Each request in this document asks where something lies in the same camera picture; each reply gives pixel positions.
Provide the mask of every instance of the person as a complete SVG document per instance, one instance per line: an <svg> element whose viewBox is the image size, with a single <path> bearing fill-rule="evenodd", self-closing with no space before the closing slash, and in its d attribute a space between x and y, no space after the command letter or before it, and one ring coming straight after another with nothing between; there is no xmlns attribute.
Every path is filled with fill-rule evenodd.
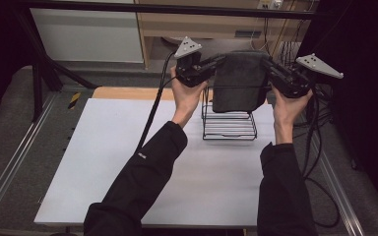
<svg viewBox="0 0 378 236"><path fill-rule="evenodd" d="M170 70L175 78L175 67ZM140 236L141 219L170 179L173 164L187 145L183 128L192 117L207 82L188 88L172 80L176 109L154 136L125 164L101 203L90 205L84 221L87 236ZM293 122L312 93L298 99L276 88L276 144L261 154L264 178L260 186L258 235L317 235L309 195L292 144Z"/></svg>

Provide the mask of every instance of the white table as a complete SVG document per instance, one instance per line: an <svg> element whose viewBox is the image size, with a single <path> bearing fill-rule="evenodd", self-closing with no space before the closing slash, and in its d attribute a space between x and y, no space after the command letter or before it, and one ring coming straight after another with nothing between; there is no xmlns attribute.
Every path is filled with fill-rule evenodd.
<svg viewBox="0 0 378 236"><path fill-rule="evenodd" d="M153 102L89 99L34 222L82 225L91 203L100 202L134 152ZM174 111L162 101L147 140ZM188 147L143 218L149 226L249 227L256 225L260 152L275 139L272 106L254 112L255 141L203 141L201 107L185 127Z"/></svg>

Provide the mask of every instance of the wire rack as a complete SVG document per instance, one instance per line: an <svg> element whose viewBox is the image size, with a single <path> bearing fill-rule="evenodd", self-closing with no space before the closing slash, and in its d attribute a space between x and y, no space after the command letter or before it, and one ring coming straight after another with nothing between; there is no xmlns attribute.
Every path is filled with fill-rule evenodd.
<svg viewBox="0 0 378 236"><path fill-rule="evenodd" d="M202 98L202 120L204 140L240 140L257 139L257 128L253 113L233 111L216 113L213 111L210 89L204 90Z"/></svg>

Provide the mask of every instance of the black sleeve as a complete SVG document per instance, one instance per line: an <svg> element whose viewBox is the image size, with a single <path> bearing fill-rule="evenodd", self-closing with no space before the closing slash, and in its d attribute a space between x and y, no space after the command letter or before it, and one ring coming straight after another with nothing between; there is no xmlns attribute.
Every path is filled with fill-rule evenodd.
<svg viewBox="0 0 378 236"><path fill-rule="evenodd" d="M257 234L318 235L293 144L269 144L260 158L264 178L260 185Z"/></svg>
<svg viewBox="0 0 378 236"><path fill-rule="evenodd" d="M102 203L89 207L85 235L141 235L141 219L170 179L174 160L186 145L180 126L167 122L131 156Z"/></svg>

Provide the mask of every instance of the hand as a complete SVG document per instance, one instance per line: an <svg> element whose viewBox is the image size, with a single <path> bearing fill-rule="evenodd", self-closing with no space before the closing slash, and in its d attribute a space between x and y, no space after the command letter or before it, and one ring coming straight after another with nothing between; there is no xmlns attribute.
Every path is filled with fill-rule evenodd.
<svg viewBox="0 0 378 236"><path fill-rule="evenodd" d="M172 78L176 77L176 67L170 69ZM173 91L174 102L176 103L176 111L174 113L172 122L184 127L189 119L192 117L196 107L198 107L199 97L202 90L208 85L207 82L202 82L193 88L186 87L177 79L171 82L171 89Z"/></svg>
<svg viewBox="0 0 378 236"><path fill-rule="evenodd" d="M312 90L299 98L287 98L273 86L272 91L276 96L276 105L273 111L276 144L291 144L293 143L293 123L308 104L308 100L312 97Z"/></svg>

